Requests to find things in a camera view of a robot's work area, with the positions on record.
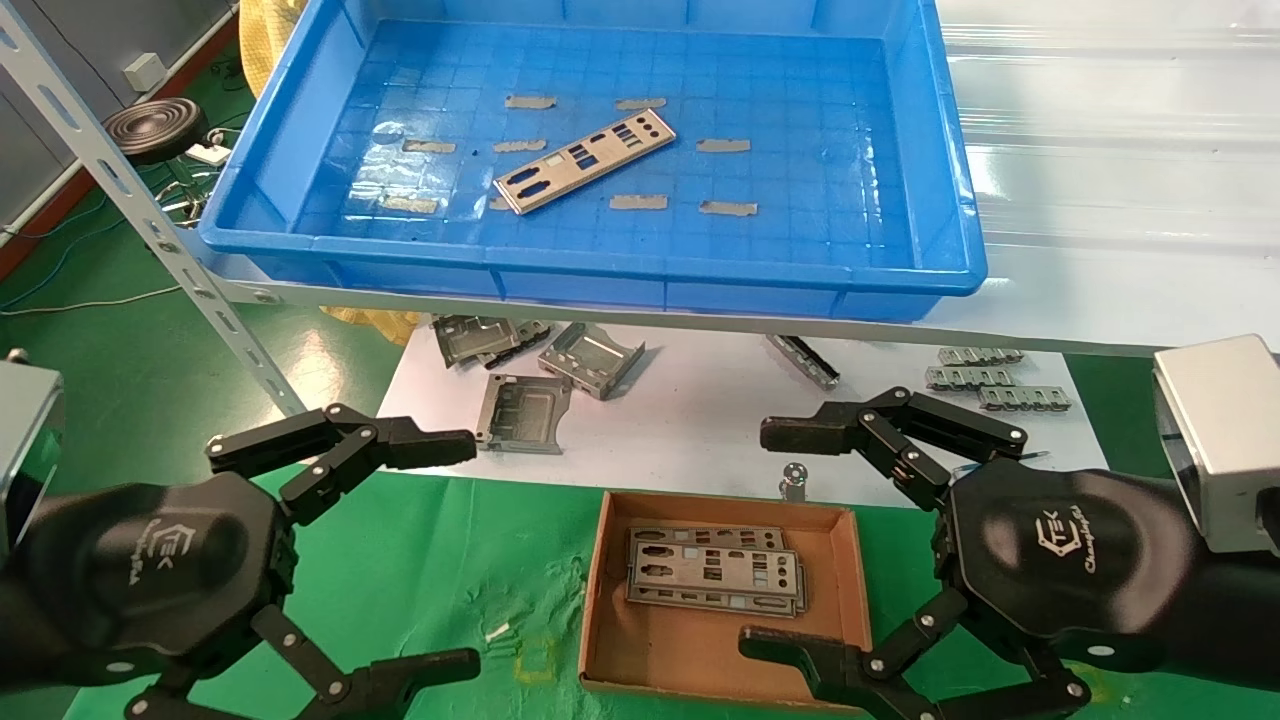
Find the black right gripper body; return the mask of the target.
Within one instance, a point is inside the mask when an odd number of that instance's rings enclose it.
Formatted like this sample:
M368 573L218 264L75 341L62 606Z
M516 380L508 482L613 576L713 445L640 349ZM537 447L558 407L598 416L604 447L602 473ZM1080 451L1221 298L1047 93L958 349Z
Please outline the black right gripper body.
M974 635L1112 673L1277 689L1277 559L1215 553L1170 480L997 460L945 497Z

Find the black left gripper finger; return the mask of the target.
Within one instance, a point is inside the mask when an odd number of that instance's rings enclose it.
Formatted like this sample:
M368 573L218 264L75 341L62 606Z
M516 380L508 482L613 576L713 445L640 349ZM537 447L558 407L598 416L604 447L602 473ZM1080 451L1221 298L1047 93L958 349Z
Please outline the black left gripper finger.
M468 682L481 671L474 648L376 661L340 673L337 665L275 605L256 612L251 628L312 689L297 719L402 719L420 691ZM239 714L196 705L188 694L195 673L172 669L125 707L127 719L241 719Z
M307 460L278 498L285 518L306 527L376 470L467 462L477 441L471 430L421 430L410 416L371 418L332 404L211 439L206 456L214 471L246 479Z

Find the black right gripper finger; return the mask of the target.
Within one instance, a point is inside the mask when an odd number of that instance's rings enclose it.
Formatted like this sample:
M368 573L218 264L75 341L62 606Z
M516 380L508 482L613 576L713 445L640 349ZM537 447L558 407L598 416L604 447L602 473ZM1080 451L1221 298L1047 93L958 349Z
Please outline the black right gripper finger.
M760 446L769 452L838 456L856 454L924 511L945 506L951 471L924 446L991 462L1019 460L1027 433L1006 421L893 387L861 402L828 401L808 418L768 416Z
M874 719L1068 719L1091 702L1085 682L1034 641L1012 647L1027 682L928 700L906 680L906 670L973 619L969 596L945 588L870 651L824 635L742 626L739 652L795 667L814 700L860 708Z

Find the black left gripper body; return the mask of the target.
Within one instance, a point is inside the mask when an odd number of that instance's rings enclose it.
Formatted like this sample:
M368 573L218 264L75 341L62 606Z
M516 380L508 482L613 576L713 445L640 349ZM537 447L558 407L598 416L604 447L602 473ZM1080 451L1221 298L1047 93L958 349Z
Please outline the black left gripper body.
M282 507L234 473L45 498L3 565L3 691L216 676L297 562Z

